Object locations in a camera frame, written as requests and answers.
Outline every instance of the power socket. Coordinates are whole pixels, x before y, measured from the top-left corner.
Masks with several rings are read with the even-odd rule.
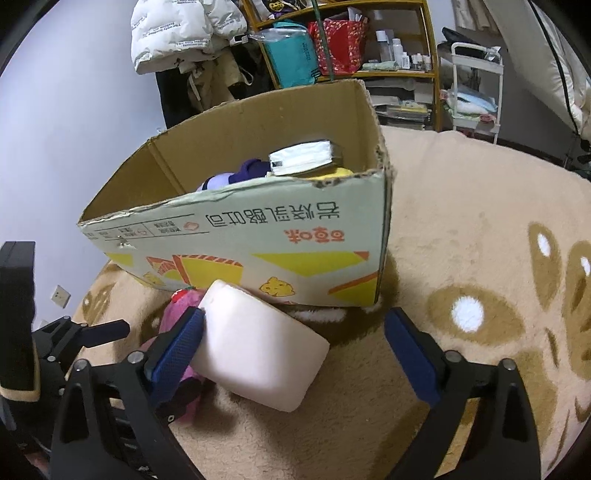
[[[65,309],[66,305],[68,305],[68,301],[70,300],[70,297],[71,297],[70,293],[67,292],[65,288],[58,285],[56,287],[56,290],[53,292],[53,295],[51,296],[51,300],[58,307]]]

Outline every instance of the plush blanket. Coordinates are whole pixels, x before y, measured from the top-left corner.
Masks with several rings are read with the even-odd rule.
[[[330,342],[326,361],[292,413],[216,386],[192,425],[172,424],[206,478],[385,478],[428,411],[384,339],[384,314],[394,305],[444,350],[481,363],[516,360],[544,476],[589,417],[589,183],[456,132],[383,132],[398,174],[379,302],[284,307]],[[81,356],[94,365],[121,360],[155,334],[169,298],[109,263],[74,319],[124,318],[132,332]],[[475,411],[469,403],[440,473],[457,463]]]

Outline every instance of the open box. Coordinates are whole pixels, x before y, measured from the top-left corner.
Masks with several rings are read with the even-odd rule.
[[[195,192],[249,158],[328,139],[345,178],[270,177]],[[357,80],[227,103],[149,139],[100,190],[82,232],[165,290],[220,278],[273,303],[368,306],[377,296],[391,183],[384,139]]]

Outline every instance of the black cable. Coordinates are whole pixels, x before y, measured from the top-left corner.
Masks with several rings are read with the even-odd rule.
[[[552,55],[554,57],[554,61],[556,62],[556,66],[558,67],[558,72],[560,73],[560,79],[562,80],[562,88],[564,90],[564,101],[566,103],[566,109],[569,112],[569,117],[570,117],[570,120],[573,123],[574,131],[577,134],[577,136],[580,137],[579,129],[577,127],[577,123],[574,121],[574,116],[573,116],[573,113],[572,113],[572,111],[570,109],[569,90],[568,90],[568,87],[566,85],[566,77],[564,76],[564,70],[562,68],[562,63],[560,62],[560,59],[558,57],[558,53],[556,53],[556,49],[554,48],[554,45],[552,44],[552,40],[550,39],[550,35],[549,35],[548,31],[546,30],[546,27],[544,26],[544,23],[542,22],[542,19],[540,18],[540,14],[536,10],[533,1],[532,0],[528,0],[528,2],[530,4],[531,9],[534,12],[534,15],[535,15],[536,19],[538,20],[538,23],[540,24],[540,27],[542,29],[542,32],[544,33],[544,37],[546,39],[546,42],[548,42],[548,46],[550,47],[550,51],[552,52]]]

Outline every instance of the floral red bag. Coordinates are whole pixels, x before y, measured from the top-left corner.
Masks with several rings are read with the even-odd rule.
[[[363,63],[367,24],[352,20],[325,20],[323,25],[335,75],[357,72]],[[322,75],[328,75],[318,24],[311,22],[308,32],[314,41],[320,71]]]

